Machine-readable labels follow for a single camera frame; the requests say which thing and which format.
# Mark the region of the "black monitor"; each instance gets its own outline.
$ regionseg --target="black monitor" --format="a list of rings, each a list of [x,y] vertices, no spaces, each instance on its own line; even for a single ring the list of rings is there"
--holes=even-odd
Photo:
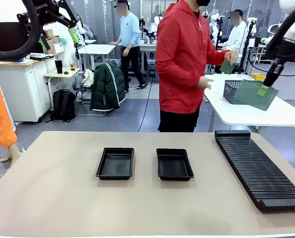
[[[22,47],[27,39],[19,22],[0,22],[0,51],[14,51]],[[40,43],[33,53],[44,53]]]

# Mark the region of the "stool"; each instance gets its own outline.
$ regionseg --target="stool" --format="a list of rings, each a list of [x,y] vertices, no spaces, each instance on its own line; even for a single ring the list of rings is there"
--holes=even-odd
[[[147,65],[147,71],[146,71],[146,81],[152,80],[154,78],[155,83],[159,83],[159,74],[156,71],[155,64],[149,63]]]

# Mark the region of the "white cabinet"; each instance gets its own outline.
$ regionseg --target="white cabinet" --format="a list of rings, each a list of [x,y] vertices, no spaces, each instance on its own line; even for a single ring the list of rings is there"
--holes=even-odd
[[[29,66],[0,64],[0,86],[14,121],[37,122],[50,108],[45,61]]]

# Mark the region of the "black face mask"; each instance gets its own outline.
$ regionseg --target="black face mask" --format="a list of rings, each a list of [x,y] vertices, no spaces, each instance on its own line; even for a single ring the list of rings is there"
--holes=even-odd
[[[210,0],[196,0],[198,6],[207,6]]]

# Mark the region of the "black tray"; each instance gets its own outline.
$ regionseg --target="black tray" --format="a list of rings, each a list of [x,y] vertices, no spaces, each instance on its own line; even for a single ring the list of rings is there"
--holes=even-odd
[[[251,139],[249,131],[216,131],[215,138],[255,206],[262,212],[295,210],[295,185]]]
[[[188,181],[193,172],[184,149],[156,149],[161,180]]]
[[[128,180],[132,177],[133,148],[104,148],[96,176],[100,179]]]

